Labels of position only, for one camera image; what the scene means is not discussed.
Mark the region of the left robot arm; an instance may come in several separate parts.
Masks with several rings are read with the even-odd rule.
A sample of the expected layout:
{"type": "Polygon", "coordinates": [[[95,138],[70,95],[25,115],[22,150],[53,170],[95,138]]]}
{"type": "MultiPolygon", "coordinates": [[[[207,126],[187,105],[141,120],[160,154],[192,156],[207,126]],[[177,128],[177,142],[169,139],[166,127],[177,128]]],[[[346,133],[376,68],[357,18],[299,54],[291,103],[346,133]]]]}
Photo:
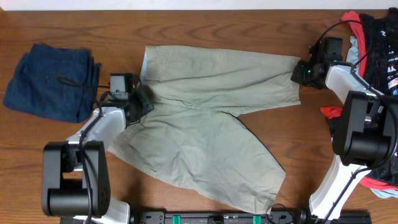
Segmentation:
{"type": "Polygon", "coordinates": [[[109,92],[88,122],[63,142],[44,147],[42,210],[62,223],[134,223],[127,202],[111,195],[106,150],[130,124],[154,109],[146,86],[129,92],[109,92]]]}

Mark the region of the khaki shorts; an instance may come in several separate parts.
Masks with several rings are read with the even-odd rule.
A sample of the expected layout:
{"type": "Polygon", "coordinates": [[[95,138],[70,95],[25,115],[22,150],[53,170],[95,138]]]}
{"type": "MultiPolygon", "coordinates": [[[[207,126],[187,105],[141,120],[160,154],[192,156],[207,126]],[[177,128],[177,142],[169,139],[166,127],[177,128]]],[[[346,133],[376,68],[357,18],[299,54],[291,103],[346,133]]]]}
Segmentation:
{"type": "Polygon", "coordinates": [[[295,106],[298,58],[180,45],[148,46],[141,78],[154,109],[109,151],[143,173],[244,212],[273,205],[285,170],[239,120],[295,106]]]}

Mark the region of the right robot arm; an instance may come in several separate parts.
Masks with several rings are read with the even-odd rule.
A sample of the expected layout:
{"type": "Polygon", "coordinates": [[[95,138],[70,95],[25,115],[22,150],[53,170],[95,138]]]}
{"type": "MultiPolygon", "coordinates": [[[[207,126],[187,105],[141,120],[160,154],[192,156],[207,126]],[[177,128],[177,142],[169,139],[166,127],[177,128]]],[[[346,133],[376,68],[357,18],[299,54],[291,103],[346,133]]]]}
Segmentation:
{"type": "Polygon", "coordinates": [[[299,61],[292,81],[327,88],[344,104],[332,136],[335,154],[298,223],[337,223],[343,205],[372,170],[386,165],[397,150],[397,100],[383,95],[348,63],[299,61]]]}

